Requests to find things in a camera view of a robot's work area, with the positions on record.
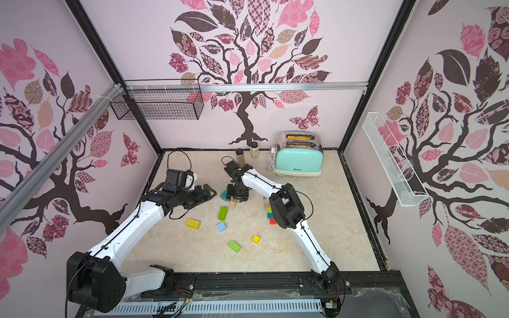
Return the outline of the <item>natural wood triangle block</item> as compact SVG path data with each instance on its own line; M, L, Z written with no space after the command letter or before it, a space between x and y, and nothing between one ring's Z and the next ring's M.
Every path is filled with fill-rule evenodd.
M229 209L235 209L238 204L239 204L238 200L230 200L229 201Z

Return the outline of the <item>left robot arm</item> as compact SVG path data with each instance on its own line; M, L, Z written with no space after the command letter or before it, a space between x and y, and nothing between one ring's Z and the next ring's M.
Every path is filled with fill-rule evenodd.
M174 287L170 268L154 265L144 272L122 274L122 264L148 231L175 207L189 211L216 195L207 184L177 192L166 192L159 184L146 193L119 228L86 253L76 252L68 259L67 301L107 313L125 298Z

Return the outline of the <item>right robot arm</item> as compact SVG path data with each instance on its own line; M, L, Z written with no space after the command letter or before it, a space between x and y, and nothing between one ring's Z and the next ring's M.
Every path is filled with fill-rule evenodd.
M231 179L226 191L227 199L247 201L251 190L268 199L277 225L292 232L307 256L311 271L316 275L317 289L323 293L335 289L341 278L339 269L314 237L294 186L273 182L251 165L238 166L233 160L225 165L224 170Z

